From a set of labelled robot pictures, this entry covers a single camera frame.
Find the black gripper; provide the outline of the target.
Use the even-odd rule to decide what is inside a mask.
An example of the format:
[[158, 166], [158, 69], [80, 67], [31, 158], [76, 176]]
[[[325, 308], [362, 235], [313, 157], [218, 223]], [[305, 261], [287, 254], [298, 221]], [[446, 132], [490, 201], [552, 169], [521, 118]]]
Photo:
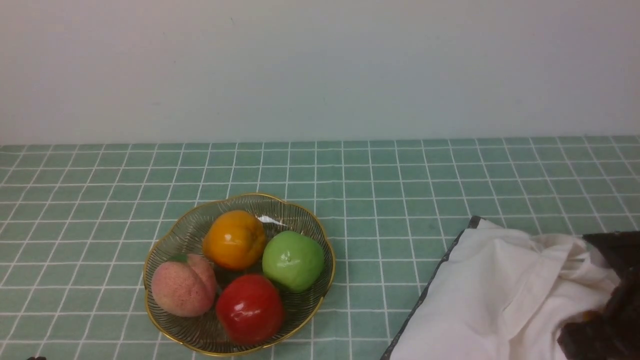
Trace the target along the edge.
[[557, 344], [568, 360], [637, 360], [640, 353], [640, 271], [638, 231], [585, 234], [620, 279], [599, 321], [570, 321]]

